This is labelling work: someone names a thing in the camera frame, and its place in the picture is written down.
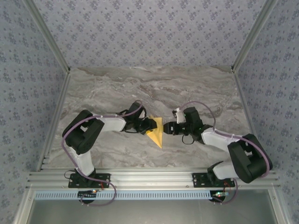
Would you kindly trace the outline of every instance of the black cable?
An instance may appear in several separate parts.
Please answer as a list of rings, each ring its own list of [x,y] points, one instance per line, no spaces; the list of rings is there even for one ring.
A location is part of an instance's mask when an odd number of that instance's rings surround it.
[[[72,170],[72,169],[70,169],[70,170],[67,170],[67,171],[64,173],[64,177],[65,177],[65,179],[69,179],[69,180],[70,180],[70,178],[68,178],[68,177],[66,177],[66,176],[65,176],[65,174],[66,174],[67,172],[74,172],[74,173],[75,173],[76,171],[75,171],[75,170]]]
[[[128,132],[128,131],[125,131],[125,133],[129,133],[129,134],[136,134],[136,133],[139,133],[139,132]]]
[[[184,142],[184,134],[183,134],[183,136],[182,136],[182,142],[185,144],[185,145],[192,145],[194,142],[195,142],[195,140],[193,139],[193,142],[191,142],[191,143],[185,143]]]
[[[123,110],[121,112],[118,113],[118,115],[122,115],[124,112],[127,112],[128,110]]]

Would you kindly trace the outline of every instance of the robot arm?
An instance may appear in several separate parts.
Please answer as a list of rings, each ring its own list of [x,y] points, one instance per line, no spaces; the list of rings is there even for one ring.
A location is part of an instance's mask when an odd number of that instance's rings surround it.
[[[138,109],[139,106],[139,103],[134,102],[128,110],[124,110],[118,115],[122,115],[123,113],[129,114]],[[94,115],[95,114],[92,114],[88,110],[81,111],[63,131],[62,136],[64,137],[64,135],[81,120]],[[147,130],[157,128],[156,122],[146,117],[146,110],[144,107],[141,107],[138,112],[123,118],[117,117],[116,115],[115,117],[91,119],[75,128],[65,139],[65,142],[69,147],[68,151],[76,161],[78,168],[86,176],[95,172],[90,150],[100,133],[109,131],[128,132],[128,130],[134,129],[135,133],[145,134]]]
[[[186,108],[183,113],[180,109],[176,109],[172,113],[177,122],[164,124],[166,134],[191,135],[194,141],[229,152],[231,161],[218,162],[208,169],[212,182],[226,178],[240,178],[245,183],[250,183],[266,172],[266,162],[262,155],[252,145],[237,139],[237,137],[247,139],[259,146],[269,161],[270,169],[272,169],[272,162],[254,135],[226,137],[233,135],[218,130],[216,133],[212,126],[203,124],[195,107]]]

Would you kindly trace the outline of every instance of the wall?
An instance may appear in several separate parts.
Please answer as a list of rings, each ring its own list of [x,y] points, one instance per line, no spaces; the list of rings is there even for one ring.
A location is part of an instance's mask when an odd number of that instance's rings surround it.
[[[238,74],[259,139],[299,223],[299,2],[281,0]]]
[[[35,0],[70,67],[232,65],[264,0]]]
[[[0,223],[35,170],[64,73],[21,0],[0,4]]]

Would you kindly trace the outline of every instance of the marble table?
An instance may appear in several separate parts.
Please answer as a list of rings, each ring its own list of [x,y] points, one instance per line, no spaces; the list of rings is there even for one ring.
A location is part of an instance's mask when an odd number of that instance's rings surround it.
[[[249,132],[233,76],[212,67],[76,68],[71,70],[63,112],[50,152],[48,167],[72,168],[60,146],[62,131],[83,109],[113,114],[142,100],[148,114],[174,121],[171,111],[190,100],[207,104],[220,130]],[[195,106],[206,124],[213,124],[208,110]],[[181,136],[163,134],[160,149],[149,137],[124,132],[101,133],[92,148],[95,167],[209,167],[229,154],[195,142],[184,145]]]

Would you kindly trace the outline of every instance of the yellow triangular object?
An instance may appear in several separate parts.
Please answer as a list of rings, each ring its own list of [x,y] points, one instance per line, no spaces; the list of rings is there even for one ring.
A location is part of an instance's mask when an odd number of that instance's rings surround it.
[[[162,118],[154,118],[150,116],[149,118],[153,119],[156,124],[157,128],[147,131],[147,136],[150,137],[160,148],[162,148],[162,133],[163,133],[163,125],[162,125]]]

